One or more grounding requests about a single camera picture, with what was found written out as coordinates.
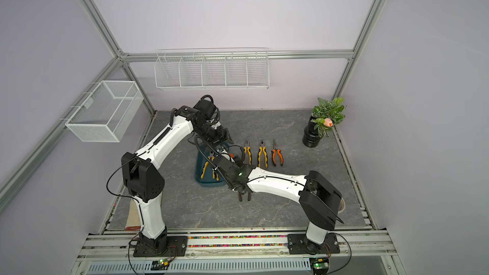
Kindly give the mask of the large yellow black pliers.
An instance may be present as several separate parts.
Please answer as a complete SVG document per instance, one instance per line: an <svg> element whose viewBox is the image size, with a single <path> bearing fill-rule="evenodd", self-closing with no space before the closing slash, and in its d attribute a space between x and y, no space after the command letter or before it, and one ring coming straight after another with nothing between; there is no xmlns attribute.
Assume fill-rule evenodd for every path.
<svg viewBox="0 0 489 275"><path fill-rule="evenodd" d="M257 155L258 158L258 167L262 169L268 168L268 154L266 150L266 145L263 140L260 141L259 152Z"/></svg>

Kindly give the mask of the orange black long nose pliers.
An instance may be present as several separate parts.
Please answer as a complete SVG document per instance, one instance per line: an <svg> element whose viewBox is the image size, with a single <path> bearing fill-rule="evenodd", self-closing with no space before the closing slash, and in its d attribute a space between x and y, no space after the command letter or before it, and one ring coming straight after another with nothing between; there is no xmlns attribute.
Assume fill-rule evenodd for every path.
<svg viewBox="0 0 489 275"><path fill-rule="evenodd" d="M252 193L251 192L239 192L238 193L239 202L243 202L244 197L247 199L247 201L251 201Z"/></svg>

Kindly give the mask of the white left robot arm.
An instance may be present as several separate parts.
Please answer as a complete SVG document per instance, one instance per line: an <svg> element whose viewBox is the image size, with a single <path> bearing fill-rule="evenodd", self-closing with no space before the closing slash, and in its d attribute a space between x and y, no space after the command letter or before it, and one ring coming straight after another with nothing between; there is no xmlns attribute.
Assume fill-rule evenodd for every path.
<svg viewBox="0 0 489 275"><path fill-rule="evenodd" d="M123 155L123 182L139 209L142 239L157 242L166 235L161 211L164 178L159 168L162 163L191 133L212 147L226 141L228 132L219 120L220 112L213 98L204 95L193 107L173 109L168 125L154 139L137 152Z"/></svg>

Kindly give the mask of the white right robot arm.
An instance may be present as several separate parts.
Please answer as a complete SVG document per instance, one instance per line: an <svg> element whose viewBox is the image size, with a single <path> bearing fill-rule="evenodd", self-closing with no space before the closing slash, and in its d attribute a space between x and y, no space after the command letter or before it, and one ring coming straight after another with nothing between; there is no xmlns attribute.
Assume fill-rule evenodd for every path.
<svg viewBox="0 0 489 275"><path fill-rule="evenodd" d="M229 156L218 155L211 166L227 186L238 193L239 200L255 193L265 193L298 203L309 224L305 243L319 247L336 223L343 196L321 173L310 171L307 175L289 175L267 171L257 166L236 162Z"/></svg>

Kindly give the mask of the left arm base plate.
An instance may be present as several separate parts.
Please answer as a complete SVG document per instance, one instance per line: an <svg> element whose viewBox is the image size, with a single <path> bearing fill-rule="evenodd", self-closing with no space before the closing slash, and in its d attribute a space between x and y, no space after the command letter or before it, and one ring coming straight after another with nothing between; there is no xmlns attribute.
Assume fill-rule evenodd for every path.
<svg viewBox="0 0 489 275"><path fill-rule="evenodd" d="M138 237L133 257L183 257L187 250L187 236L168 236L149 239Z"/></svg>

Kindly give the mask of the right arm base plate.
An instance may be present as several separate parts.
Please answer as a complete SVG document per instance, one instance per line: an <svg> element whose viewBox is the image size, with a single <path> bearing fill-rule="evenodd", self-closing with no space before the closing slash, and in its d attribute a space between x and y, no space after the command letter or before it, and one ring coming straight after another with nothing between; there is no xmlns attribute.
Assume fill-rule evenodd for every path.
<svg viewBox="0 0 489 275"><path fill-rule="evenodd" d="M321 244L310 241L305 234L288 234L287 244L291 255L316 255L340 253L337 236L328 233Z"/></svg>

